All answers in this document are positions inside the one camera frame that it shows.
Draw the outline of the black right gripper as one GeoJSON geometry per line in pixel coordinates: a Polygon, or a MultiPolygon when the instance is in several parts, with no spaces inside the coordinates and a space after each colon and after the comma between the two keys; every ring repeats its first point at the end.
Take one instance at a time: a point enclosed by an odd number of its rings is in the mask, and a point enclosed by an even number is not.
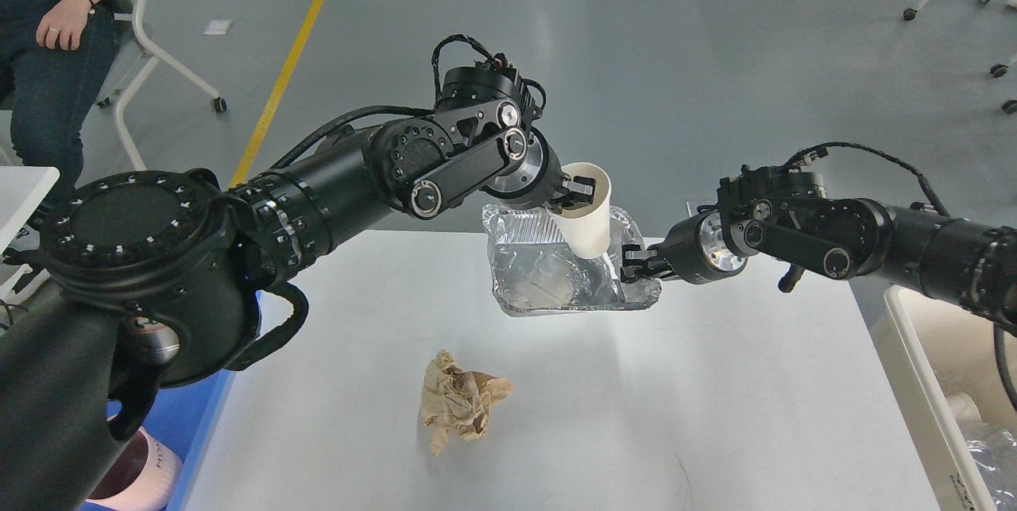
{"type": "Polygon", "coordinates": [[[681,280],[693,285],[731,278],[744,271],[747,258],[737,256],[723,239],[719,211],[707,211],[673,226],[655,248],[621,246],[620,279],[681,280]]]}

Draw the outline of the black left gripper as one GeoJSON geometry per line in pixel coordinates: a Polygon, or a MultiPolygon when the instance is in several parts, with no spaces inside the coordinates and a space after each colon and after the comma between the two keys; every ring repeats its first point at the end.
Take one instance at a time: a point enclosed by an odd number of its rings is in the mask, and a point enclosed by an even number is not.
{"type": "Polygon", "coordinates": [[[543,134],[531,130],[526,156],[515,170],[485,185],[485,193],[513,210],[542,206],[550,213],[588,209],[595,200],[596,179],[564,174],[555,151],[543,134]]]}

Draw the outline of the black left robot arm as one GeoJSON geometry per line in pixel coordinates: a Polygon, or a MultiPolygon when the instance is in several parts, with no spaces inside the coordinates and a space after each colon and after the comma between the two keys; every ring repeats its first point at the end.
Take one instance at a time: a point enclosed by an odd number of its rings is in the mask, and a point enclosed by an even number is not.
{"type": "Polygon", "coordinates": [[[504,54],[435,77],[435,105],[330,120],[229,190],[206,169],[124,172],[41,224],[58,287],[2,337],[2,508],[76,510],[167,388],[247,370],[309,313],[292,280],[397,211],[431,220],[477,190],[513,209],[580,209],[597,178],[563,170],[534,127],[547,101],[504,54]]]}

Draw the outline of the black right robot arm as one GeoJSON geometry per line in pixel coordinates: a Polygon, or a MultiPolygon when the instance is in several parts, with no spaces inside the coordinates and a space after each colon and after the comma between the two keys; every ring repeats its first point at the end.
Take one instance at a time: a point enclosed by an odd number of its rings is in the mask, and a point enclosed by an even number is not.
{"type": "Polygon", "coordinates": [[[805,272],[833,280],[874,275],[991,320],[996,370],[1013,401],[1003,337],[1015,333],[1015,229],[952,217],[920,173],[926,202],[910,207],[828,197],[820,175],[806,170],[828,152],[829,144],[811,146],[781,165],[744,166],[722,179],[716,202],[663,242],[622,246],[621,279],[702,285],[737,275],[756,254],[787,262],[778,283],[785,293],[805,272]]]}

